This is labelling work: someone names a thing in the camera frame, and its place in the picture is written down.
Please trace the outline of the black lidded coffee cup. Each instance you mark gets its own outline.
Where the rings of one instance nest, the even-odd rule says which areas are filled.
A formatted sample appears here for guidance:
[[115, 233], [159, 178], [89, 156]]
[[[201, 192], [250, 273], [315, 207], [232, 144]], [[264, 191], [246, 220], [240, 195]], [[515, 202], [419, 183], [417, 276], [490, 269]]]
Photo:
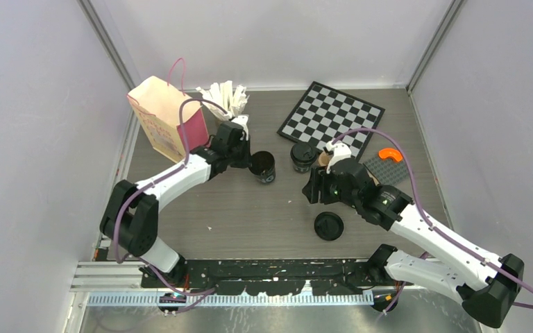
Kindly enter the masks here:
[[307, 173], [315, 163], [317, 157], [317, 150], [309, 143], [297, 142], [290, 150], [292, 166], [298, 173]]

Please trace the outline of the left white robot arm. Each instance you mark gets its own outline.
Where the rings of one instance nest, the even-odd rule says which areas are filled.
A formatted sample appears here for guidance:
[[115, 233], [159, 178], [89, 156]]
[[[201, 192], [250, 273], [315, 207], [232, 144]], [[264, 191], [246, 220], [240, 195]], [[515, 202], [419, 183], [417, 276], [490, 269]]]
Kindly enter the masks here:
[[194, 148], [188, 160], [149, 179], [118, 182], [112, 190], [99, 229], [134, 257], [154, 266], [168, 287], [185, 278], [185, 258], [158, 236], [159, 213], [187, 190], [223, 173], [250, 165], [248, 116], [223, 122], [209, 146]]

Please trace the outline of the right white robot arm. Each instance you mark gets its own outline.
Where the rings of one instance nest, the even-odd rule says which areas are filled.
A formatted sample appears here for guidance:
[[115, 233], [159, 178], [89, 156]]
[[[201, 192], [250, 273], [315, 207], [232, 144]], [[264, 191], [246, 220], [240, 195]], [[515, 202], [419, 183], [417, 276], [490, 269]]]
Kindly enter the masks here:
[[402, 280], [447, 296], [475, 320], [498, 328], [521, 291], [525, 264], [509, 253], [499, 256], [472, 244], [420, 212], [414, 200], [391, 185], [377, 185], [366, 167], [353, 158], [331, 168], [316, 166], [303, 187], [310, 203], [343, 203], [366, 222], [400, 235], [436, 258], [424, 262], [382, 244], [371, 256], [369, 277], [376, 284]]

